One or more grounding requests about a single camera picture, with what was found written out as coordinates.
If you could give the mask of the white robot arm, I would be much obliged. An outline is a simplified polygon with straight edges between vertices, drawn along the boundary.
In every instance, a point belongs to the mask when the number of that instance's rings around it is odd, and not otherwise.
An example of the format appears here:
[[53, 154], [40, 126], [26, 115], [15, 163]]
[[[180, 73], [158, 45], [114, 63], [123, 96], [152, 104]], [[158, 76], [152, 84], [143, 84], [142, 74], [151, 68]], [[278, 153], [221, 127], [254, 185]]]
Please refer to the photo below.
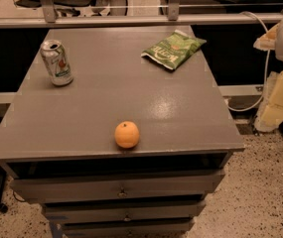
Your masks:
[[[275, 51], [278, 60], [283, 61], [283, 19], [254, 45], [261, 51]], [[264, 86], [263, 101], [259, 106], [254, 127], [260, 132], [271, 132], [283, 122], [283, 70], [272, 72]]]

